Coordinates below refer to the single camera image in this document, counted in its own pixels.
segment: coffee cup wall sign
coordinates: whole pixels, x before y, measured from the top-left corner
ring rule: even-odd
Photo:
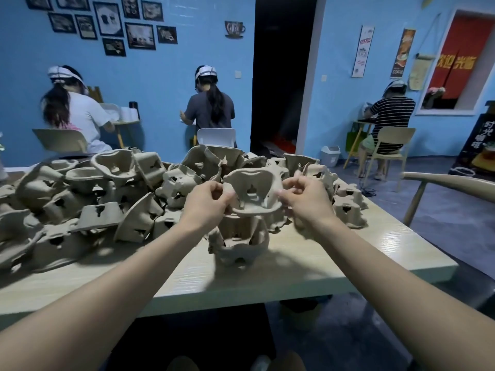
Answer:
[[[225,21],[226,37],[230,39],[242,39],[241,35],[246,31],[246,26],[242,22]]]

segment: white t-shirt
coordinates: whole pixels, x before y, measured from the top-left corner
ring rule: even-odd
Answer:
[[[93,98],[70,92],[69,124],[64,129],[80,131],[88,142],[88,153],[111,151],[112,147],[100,140],[100,127],[112,117]]]

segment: woman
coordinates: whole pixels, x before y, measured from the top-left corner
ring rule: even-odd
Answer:
[[[421,280],[350,230],[335,216],[322,182],[299,176],[283,186],[280,199],[425,369],[493,370],[495,321]],[[107,273],[2,331],[2,370],[97,369],[182,259],[219,225],[234,196],[218,182],[195,187],[170,230]],[[182,357],[168,370],[197,367]],[[268,371],[276,370],[305,368],[292,353],[270,364]]]
[[[231,119],[236,117],[234,102],[216,86],[217,72],[214,67],[202,65],[196,69],[195,84],[197,94],[191,96],[185,112],[181,111],[181,120],[193,124],[199,129],[229,129]]]
[[[100,140],[100,128],[114,132],[112,117],[88,96],[83,77],[70,66],[48,69],[53,88],[42,98],[43,119],[54,129],[80,131],[88,143],[88,153],[112,150]]]
[[[358,177],[364,174],[366,156],[372,154],[375,150],[375,146],[378,143],[378,132],[384,126],[396,126],[400,128],[406,128],[408,126],[416,102],[413,99],[405,97],[406,89],[407,85],[403,80],[394,80],[385,88],[383,98],[364,112],[364,118],[371,118],[375,114],[378,114],[378,117],[374,122],[375,127],[373,128],[373,132],[359,145]],[[396,153],[401,148],[402,144],[381,143],[377,152],[380,154],[391,154]],[[385,161],[383,159],[377,160],[378,170],[375,174],[375,179],[384,180]]]

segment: window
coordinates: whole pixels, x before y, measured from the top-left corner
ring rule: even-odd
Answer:
[[[457,10],[416,114],[474,114],[494,63],[495,15]]]

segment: dark doorway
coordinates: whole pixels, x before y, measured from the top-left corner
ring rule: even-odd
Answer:
[[[316,0],[256,0],[251,151],[295,151]]]

